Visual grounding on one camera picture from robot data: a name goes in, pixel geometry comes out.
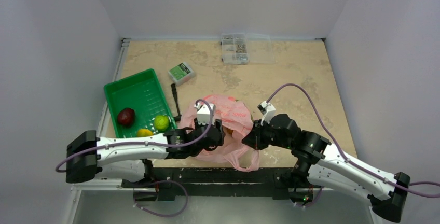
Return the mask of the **pink plastic bag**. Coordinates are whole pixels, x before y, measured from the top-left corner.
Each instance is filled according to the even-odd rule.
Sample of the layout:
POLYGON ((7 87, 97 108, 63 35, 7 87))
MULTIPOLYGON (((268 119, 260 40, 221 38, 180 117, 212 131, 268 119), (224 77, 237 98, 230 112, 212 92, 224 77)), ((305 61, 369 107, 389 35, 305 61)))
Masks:
POLYGON ((223 129, 233 130, 233 134, 225 134, 224 144, 214 151, 201 151, 196 159, 212 163, 230 163, 240 172, 257 171, 260 165, 259 151, 241 143, 253 126, 250 110, 242 101, 232 96, 219 94, 207 95, 203 98, 208 103, 213 103, 215 119, 222 121, 223 129))

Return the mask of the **yellow green fake fruit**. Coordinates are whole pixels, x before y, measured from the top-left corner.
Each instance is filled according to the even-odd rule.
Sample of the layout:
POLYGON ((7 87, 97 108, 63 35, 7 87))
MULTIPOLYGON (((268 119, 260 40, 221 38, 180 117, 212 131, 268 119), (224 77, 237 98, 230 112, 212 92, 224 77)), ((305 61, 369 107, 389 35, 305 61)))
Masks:
POLYGON ((155 130, 164 132, 170 126, 170 119, 166 115, 157 115, 153 120, 153 126, 155 130))

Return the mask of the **yellow fake lemon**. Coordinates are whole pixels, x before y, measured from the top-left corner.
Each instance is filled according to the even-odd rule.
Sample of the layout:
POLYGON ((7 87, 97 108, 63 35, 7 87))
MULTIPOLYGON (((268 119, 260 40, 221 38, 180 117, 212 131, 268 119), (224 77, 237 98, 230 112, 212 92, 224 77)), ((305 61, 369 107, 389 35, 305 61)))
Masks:
POLYGON ((148 137, 152 136, 154 133, 149 129, 139 129, 136 133, 137 137, 148 137))

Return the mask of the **red fake apple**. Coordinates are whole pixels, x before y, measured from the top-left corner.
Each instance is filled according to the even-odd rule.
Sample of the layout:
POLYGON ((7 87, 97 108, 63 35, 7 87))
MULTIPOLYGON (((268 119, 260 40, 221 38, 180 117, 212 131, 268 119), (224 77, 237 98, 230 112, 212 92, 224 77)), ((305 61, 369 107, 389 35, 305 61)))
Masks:
POLYGON ((135 111, 132 108, 124 108, 117 116, 117 123, 123 127, 130 127, 135 121, 135 111))

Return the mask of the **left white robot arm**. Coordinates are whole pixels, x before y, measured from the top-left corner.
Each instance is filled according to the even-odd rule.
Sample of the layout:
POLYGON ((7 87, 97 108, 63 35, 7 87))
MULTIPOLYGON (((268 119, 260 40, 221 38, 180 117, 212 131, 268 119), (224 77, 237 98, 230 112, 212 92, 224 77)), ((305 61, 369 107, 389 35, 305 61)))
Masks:
POLYGON ((147 167, 125 165, 125 161, 186 159, 224 143, 222 121, 196 124, 195 128, 171 129, 149 137, 98 137, 95 130, 84 131, 66 148, 65 181, 70 184, 90 181, 100 175, 137 182, 149 187, 155 173, 147 167))

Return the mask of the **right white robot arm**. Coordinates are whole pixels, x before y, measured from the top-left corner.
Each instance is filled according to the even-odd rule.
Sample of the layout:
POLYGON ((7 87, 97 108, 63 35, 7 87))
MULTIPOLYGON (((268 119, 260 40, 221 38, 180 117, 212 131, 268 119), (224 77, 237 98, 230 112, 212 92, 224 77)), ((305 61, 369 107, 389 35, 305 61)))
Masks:
POLYGON ((379 217, 399 223, 410 177, 372 167, 351 155, 342 156, 335 144, 317 133, 302 130, 286 114, 270 122, 254 121, 242 143, 263 150, 276 146, 290 150, 297 162, 282 182, 293 187, 306 183, 338 190, 371 206, 379 217))

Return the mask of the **green labelled small box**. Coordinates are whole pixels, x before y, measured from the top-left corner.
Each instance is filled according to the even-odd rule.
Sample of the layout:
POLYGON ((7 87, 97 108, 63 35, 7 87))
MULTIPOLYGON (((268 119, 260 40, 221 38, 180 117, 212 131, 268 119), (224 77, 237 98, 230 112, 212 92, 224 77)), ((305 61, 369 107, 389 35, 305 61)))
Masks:
POLYGON ((176 86, 180 86, 196 76, 195 71, 187 62, 182 62, 171 68, 168 74, 176 86))

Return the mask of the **green plastic tray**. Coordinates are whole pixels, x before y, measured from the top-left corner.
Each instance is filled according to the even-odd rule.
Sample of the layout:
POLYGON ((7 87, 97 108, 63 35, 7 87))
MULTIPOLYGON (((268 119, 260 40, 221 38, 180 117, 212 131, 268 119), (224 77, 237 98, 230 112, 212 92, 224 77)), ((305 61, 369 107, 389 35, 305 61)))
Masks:
POLYGON ((158 115, 169 117, 169 130, 177 128, 154 69, 108 83, 104 86, 104 94, 117 138, 136 137, 138 129, 143 128, 159 133, 154 127, 158 115), (134 123, 129 127, 117 121, 118 114, 125 108, 134 110, 134 123))

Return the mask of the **clear screw organizer box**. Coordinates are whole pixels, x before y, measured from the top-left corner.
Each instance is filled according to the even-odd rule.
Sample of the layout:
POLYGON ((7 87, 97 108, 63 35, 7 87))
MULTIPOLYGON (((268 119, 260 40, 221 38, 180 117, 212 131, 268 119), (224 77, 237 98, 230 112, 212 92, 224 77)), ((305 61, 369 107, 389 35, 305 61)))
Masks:
POLYGON ((271 38, 263 34, 221 35, 221 60, 225 65, 275 64, 271 38))

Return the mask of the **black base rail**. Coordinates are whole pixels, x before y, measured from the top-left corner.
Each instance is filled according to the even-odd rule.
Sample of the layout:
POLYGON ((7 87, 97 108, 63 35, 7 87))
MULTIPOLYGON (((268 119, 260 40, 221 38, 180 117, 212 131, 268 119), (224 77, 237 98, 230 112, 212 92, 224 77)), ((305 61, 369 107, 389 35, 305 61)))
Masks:
POLYGON ((306 204, 318 190, 304 179, 295 179, 291 168, 267 167, 252 172, 233 168, 157 167, 148 178, 123 180, 137 201, 173 201, 177 196, 270 197, 306 204))

